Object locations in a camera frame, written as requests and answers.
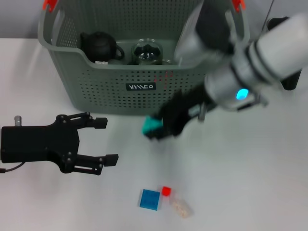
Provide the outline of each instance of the small red block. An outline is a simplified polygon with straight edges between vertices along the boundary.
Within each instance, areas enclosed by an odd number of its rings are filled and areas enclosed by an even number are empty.
[[[171,188],[164,186],[162,189],[162,195],[163,196],[170,196],[171,194]]]

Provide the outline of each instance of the white tabletop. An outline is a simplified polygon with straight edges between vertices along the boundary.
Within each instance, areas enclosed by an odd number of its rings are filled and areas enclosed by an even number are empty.
[[[116,167],[95,176],[36,162],[0,175],[0,230],[306,231],[307,77],[296,91],[265,92],[266,109],[218,109],[160,143],[142,136],[144,117],[93,114],[108,118],[107,129],[81,130],[79,154],[119,154]],[[15,115],[29,126],[79,112],[36,39],[0,39],[0,110],[0,126]],[[162,185],[193,216],[182,219],[166,198],[158,211],[139,208],[141,190]]]

